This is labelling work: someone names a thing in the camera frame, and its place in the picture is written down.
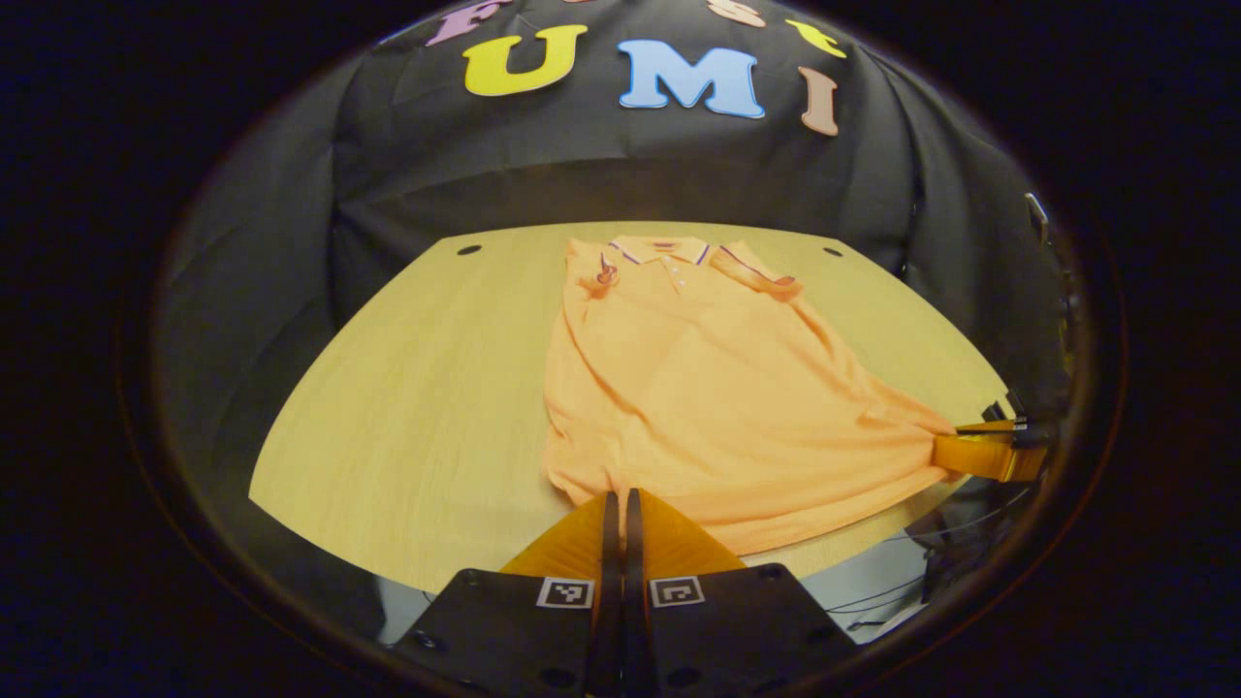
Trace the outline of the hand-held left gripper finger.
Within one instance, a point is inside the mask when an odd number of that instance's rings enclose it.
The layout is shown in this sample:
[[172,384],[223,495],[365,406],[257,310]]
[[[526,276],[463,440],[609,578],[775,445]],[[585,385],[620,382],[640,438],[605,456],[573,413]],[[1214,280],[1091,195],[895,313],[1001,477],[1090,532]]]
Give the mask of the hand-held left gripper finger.
[[393,651],[465,697],[620,693],[620,504],[598,496],[496,571],[465,568]]
[[629,697],[783,697],[858,646],[781,564],[750,566],[656,496],[625,496]]

